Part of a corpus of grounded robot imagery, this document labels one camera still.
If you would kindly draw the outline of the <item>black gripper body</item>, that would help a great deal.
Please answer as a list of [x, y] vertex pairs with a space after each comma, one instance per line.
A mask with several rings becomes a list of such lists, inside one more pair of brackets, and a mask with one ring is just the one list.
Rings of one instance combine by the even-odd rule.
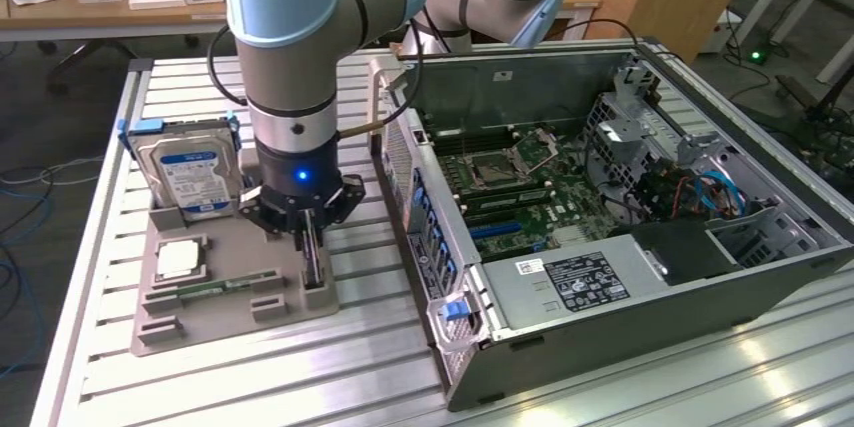
[[298, 211], [311, 209], [312, 198], [323, 185], [342, 176], [338, 163], [338, 140], [330, 139], [306, 152], [283, 152], [256, 140], [263, 185], [298, 201]]

